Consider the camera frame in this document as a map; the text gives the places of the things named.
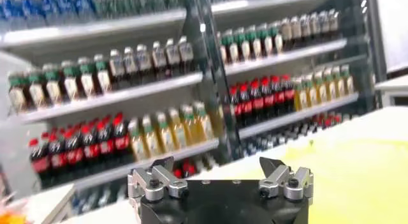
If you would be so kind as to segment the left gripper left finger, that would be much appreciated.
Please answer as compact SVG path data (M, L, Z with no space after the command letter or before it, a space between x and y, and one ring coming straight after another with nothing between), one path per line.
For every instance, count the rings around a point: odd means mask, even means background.
M174 157L155 160L146 169L133 168L127 175L129 199L138 202L145 197L149 202L158 202L167 191L171 198L183 199L188 196L188 183L173 175Z

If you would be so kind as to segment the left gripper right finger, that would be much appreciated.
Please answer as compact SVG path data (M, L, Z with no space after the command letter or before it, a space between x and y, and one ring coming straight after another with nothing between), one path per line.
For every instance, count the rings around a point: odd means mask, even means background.
M275 198L283 195L292 202L304 198L312 200L314 194L314 174L311 169L299 167L296 172L280 160L260 157L259 162L264 179L259 181L261 198Z

